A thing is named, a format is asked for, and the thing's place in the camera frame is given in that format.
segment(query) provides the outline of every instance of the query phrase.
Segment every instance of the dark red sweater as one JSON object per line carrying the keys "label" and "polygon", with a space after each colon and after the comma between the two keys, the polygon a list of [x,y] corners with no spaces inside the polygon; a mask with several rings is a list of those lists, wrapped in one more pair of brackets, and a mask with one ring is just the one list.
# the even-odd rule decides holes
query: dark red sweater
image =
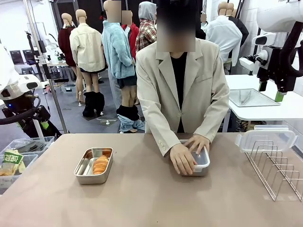
{"label": "dark red sweater", "polygon": [[[127,25],[122,25],[121,26],[123,28],[123,30],[126,29]],[[139,34],[139,28],[133,23],[130,27],[130,37],[129,37],[129,46],[131,48],[131,54],[132,54],[132,57],[136,60],[136,47],[135,47],[135,44],[136,44],[136,38]]]}
{"label": "dark red sweater", "polygon": [[69,66],[76,66],[76,63],[72,58],[71,43],[70,43],[70,35],[73,29],[74,29],[73,27],[63,28],[59,31],[59,35],[58,35],[59,47],[65,55],[66,64]]}

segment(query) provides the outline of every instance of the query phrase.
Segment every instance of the light blue fleece jacket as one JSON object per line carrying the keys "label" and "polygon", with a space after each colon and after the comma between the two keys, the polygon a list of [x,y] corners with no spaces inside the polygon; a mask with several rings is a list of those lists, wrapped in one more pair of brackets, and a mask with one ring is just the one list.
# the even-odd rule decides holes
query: light blue fleece jacket
{"label": "light blue fleece jacket", "polygon": [[119,23],[103,21],[102,44],[108,67],[117,79],[134,76],[131,50]]}

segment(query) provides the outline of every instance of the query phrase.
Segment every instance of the shorts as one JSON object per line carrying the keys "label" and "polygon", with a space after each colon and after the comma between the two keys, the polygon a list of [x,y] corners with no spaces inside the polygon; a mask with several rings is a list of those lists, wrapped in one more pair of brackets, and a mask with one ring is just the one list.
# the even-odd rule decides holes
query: shorts
{"label": "shorts", "polygon": [[125,86],[135,86],[137,85],[137,76],[134,75],[123,79],[117,79],[117,83],[120,89],[124,88]]}
{"label": "shorts", "polygon": [[96,71],[96,72],[88,72],[88,71],[85,71],[83,68],[80,68],[80,71],[81,72],[88,72],[88,73],[100,73],[102,71],[106,70],[106,68],[102,69],[102,70],[99,70],[99,71]]}

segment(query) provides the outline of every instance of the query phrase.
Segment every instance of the blazer pocket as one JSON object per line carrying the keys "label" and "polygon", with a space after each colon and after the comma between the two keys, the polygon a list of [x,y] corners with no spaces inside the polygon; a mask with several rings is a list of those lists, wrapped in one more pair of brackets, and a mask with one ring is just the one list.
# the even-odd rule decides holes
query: blazer pocket
{"label": "blazer pocket", "polygon": [[197,76],[194,80],[194,83],[198,83],[198,82],[201,82],[201,81],[204,81],[204,80],[207,80],[207,79],[211,79],[213,77],[205,77],[204,75],[201,75],[201,76]]}

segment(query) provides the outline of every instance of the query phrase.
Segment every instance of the person's right hand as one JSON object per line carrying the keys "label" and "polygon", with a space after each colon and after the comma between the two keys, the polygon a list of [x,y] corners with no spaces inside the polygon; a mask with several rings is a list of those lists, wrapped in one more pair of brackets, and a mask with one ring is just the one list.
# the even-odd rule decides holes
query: person's right hand
{"label": "person's right hand", "polygon": [[181,171],[184,175],[192,175],[195,165],[197,165],[188,148],[183,144],[176,144],[171,148],[170,159],[178,174]]}

